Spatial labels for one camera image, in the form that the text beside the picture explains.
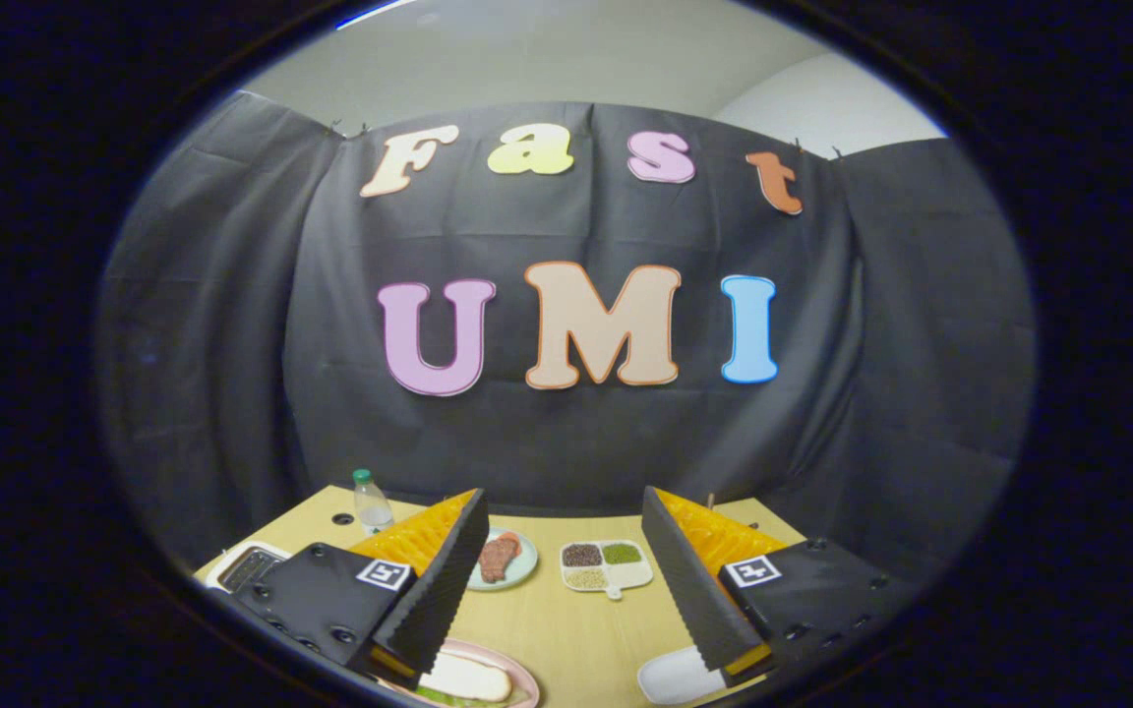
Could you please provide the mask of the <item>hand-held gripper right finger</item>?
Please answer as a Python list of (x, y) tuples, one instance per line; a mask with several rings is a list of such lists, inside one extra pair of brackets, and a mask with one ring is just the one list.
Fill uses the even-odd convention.
[(904, 578), (840, 544), (777, 541), (657, 488), (644, 489), (641, 527), (705, 667), (727, 685), (806, 674), (912, 602)]

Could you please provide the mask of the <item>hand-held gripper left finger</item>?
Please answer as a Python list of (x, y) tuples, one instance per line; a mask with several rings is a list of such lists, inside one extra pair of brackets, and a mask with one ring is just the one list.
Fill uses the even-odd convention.
[(489, 506), (472, 489), (349, 551), (310, 543), (232, 599), (347, 671), (415, 688), (435, 666), (487, 537)]

